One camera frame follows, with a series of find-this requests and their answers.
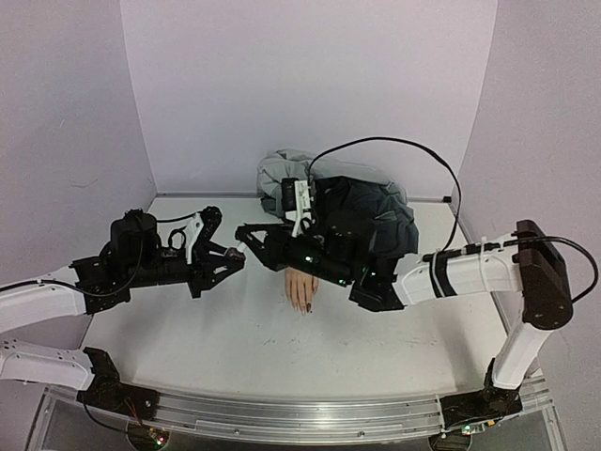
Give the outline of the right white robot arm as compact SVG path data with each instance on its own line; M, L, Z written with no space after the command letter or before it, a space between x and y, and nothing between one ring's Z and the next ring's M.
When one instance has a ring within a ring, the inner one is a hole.
M295 235L286 225L241 225L235 232L268 269L293 268L350 289L371 312L491 292L521 295L521 317L495 357L490 383L516 390L550 334L573 317L565 262L532 221L497 241L400 258L376 257L365 233L332 225L323 237Z

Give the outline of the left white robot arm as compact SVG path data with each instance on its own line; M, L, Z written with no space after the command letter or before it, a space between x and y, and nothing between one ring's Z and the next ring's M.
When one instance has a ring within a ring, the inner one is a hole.
M161 220L130 210L111 224L110 240L94 257L1 288L1 377L87 391L109 411L123 407L125 386L109 355L91 348L61 350L23 343L9 332L48 319L93 316L131 300L136 288L184 284L197 299L239 272L245 256L213 241L216 207L182 217L181 244L163 244Z

